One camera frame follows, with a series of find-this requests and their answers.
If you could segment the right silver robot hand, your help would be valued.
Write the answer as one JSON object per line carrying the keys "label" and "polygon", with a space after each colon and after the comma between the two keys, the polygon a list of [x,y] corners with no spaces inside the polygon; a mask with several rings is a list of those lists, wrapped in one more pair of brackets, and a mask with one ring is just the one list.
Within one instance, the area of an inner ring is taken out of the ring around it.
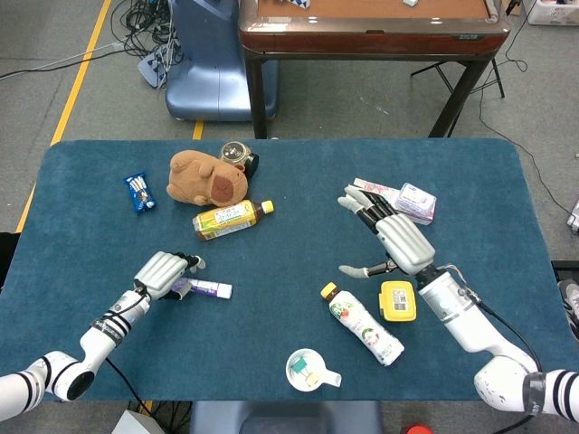
{"label": "right silver robot hand", "polygon": [[415,276],[433,264],[435,249],[405,214],[378,193],[348,185],[338,203],[355,214],[376,236],[386,251],[387,259],[377,265],[354,268],[340,265],[338,269],[352,278],[370,278],[400,269]]}

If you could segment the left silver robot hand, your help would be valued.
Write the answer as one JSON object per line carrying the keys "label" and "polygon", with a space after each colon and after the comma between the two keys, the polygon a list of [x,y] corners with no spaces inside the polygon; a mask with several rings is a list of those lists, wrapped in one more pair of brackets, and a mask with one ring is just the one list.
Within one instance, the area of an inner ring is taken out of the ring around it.
{"label": "left silver robot hand", "polygon": [[158,251],[133,278],[134,288],[139,294],[158,300],[184,273],[204,268],[205,261],[200,256]]}

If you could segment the purple white tube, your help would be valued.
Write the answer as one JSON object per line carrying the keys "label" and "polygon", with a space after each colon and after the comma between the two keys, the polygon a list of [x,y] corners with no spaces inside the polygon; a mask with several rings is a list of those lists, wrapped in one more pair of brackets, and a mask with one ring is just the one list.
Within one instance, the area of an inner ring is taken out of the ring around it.
{"label": "purple white tube", "polygon": [[194,278],[180,278],[172,286],[172,293],[182,299],[189,293],[201,294],[207,297],[218,297],[230,299],[232,297],[233,286],[225,283],[218,283]]}

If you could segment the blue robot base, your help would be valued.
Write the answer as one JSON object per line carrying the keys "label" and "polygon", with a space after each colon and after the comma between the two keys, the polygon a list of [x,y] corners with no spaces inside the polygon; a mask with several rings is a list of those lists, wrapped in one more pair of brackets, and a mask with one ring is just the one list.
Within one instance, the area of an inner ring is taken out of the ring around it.
{"label": "blue robot base", "polygon": [[239,0],[169,1],[184,55],[167,76],[169,113],[192,121],[250,121]]}

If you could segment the white pink toothpaste carton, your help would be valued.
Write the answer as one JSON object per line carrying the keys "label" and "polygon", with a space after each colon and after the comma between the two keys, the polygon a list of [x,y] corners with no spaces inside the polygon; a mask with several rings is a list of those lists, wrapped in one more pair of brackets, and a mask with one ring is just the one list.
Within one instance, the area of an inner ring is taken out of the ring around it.
{"label": "white pink toothpaste carton", "polygon": [[370,181],[363,180],[361,178],[356,178],[351,186],[359,189],[364,190],[372,193],[378,193],[382,195],[386,201],[388,201],[393,208],[406,214],[409,219],[415,223],[419,223],[421,225],[430,225],[434,218],[434,210],[435,210],[435,203],[432,203],[431,209],[426,211],[411,211],[406,206],[402,206],[398,203],[398,199],[401,193],[400,189],[396,189],[387,185],[377,184]]}

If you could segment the purple wet wipes pack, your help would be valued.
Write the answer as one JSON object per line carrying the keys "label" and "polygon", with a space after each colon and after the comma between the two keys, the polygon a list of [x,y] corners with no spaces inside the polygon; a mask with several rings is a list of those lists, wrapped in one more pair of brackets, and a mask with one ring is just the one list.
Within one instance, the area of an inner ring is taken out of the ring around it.
{"label": "purple wet wipes pack", "polygon": [[400,189],[395,204],[405,212],[424,219],[431,219],[437,198],[420,189],[419,187],[405,183]]}

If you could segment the green container yellow lid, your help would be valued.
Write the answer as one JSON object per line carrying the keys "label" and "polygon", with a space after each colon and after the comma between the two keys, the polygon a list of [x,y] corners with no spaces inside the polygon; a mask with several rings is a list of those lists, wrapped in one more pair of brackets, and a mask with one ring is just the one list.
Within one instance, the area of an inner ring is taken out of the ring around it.
{"label": "green container yellow lid", "polygon": [[382,317],[389,322],[412,322],[416,319],[416,301],[410,281],[384,281],[378,296]]}

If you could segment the blue cookie snack packet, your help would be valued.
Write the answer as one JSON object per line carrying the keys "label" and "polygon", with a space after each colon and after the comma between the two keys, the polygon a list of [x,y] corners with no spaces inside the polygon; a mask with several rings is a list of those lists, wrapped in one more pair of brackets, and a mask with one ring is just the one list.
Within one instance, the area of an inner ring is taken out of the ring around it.
{"label": "blue cookie snack packet", "polygon": [[144,172],[125,177],[123,182],[128,187],[136,214],[152,210],[157,206],[157,201],[148,188]]}

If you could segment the tea bottle yellow label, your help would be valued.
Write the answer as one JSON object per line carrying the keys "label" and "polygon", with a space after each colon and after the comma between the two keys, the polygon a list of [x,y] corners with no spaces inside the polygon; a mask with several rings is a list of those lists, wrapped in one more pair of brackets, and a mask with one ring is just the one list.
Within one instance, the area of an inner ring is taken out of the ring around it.
{"label": "tea bottle yellow label", "polygon": [[237,204],[201,212],[193,218],[196,235],[209,241],[256,225],[259,220],[274,212],[272,200],[255,203],[243,200]]}

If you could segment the brown plush capybara toy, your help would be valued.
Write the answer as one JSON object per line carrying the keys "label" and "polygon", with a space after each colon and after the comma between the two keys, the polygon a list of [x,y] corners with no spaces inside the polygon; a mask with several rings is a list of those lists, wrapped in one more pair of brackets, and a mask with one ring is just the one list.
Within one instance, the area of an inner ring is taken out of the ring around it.
{"label": "brown plush capybara toy", "polygon": [[166,192],[181,203],[226,207],[241,202],[248,193],[245,174],[214,156],[184,150],[173,155]]}

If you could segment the blue felt table cover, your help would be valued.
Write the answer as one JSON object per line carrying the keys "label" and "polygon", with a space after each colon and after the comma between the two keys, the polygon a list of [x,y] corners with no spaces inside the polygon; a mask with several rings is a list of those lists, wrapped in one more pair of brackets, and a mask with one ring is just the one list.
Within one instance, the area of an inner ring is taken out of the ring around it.
{"label": "blue felt table cover", "polygon": [[[339,388],[312,401],[470,400],[485,353],[465,352],[425,303],[389,331],[404,345],[383,367],[330,314],[328,283],[379,312],[380,278],[338,267],[384,259],[375,236],[338,196],[356,178],[415,184],[437,198],[423,228],[437,265],[455,264],[502,318],[499,330],[527,339],[546,370],[573,369],[577,351],[517,150],[496,138],[257,141],[250,197],[275,210],[256,226],[203,242],[192,205],[166,194],[169,161],[185,141],[61,142],[37,176],[31,211],[0,293],[0,376],[58,350],[82,357],[92,320],[133,286],[158,251],[202,257],[200,278],[229,283],[232,297],[159,300],[100,369],[91,400],[125,400],[128,377],[154,400],[298,400],[284,366],[317,350],[341,373]],[[123,179],[144,172],[157,201],[136,214]]]}

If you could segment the white plastic mug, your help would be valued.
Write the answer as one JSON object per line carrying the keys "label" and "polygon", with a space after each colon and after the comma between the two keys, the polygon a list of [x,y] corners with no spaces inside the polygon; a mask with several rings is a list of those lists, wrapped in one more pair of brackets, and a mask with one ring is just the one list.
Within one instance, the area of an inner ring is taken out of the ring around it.
{"label": "white plastic mug", "polygon": [[[312,386],[308,386],[301,375],[291,370],[301,356],[307,360],[309,369],[317,374],[318,380]],[[286,362],[285,373],[289,384],[300,392],[313,392],[322,385],[339,388],[342,382],[341,374],[329,370],[321,354],[310,348],[301,348],[292,353]]]}

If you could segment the grey sneaker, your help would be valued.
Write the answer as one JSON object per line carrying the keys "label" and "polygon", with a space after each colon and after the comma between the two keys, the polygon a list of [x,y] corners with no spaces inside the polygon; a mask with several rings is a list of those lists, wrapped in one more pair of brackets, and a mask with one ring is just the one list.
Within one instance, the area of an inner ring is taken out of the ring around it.
{"label": "grey sneaker", "polygon": [[572,334],[579,344],[579,284],[572,279],[565,279],[559,281],[557,286]]}

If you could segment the blue grey robot torso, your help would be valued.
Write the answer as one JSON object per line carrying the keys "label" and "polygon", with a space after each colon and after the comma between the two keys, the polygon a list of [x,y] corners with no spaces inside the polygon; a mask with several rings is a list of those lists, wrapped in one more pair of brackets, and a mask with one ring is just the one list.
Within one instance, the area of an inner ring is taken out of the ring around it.
{"label": "blue grey robot torso", "polygon": [[199,401],[189,434],[383,434],[378,401]]}

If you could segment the white storage basket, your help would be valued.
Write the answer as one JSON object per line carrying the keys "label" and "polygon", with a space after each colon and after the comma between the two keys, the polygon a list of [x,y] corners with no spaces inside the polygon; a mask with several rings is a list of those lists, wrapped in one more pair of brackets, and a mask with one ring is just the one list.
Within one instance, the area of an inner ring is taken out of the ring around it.
{"label": "white storage basket", "polygon": [[579,0],[530,0],[528,22],[535,25],[579,26]]}

